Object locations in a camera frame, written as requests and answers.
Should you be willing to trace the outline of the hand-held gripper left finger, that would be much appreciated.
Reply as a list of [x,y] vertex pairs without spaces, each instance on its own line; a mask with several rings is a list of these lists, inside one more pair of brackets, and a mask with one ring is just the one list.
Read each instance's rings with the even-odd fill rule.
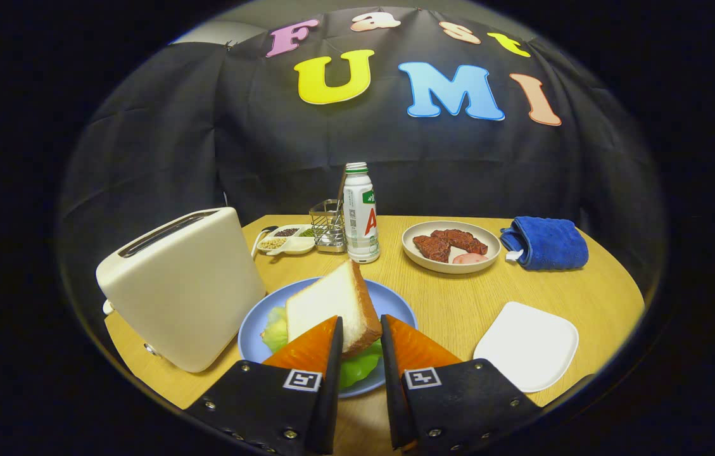
[[264,362],[236,362],[184,415],[251,453],[332,454],[342,345],[335,315]]

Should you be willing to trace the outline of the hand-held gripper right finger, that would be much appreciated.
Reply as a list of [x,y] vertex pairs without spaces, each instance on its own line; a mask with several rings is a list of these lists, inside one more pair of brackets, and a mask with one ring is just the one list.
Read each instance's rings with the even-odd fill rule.
[[481,452],[540,418],[541,408],[490,361],[461,361],[392,315],[381,327],[395,450]]

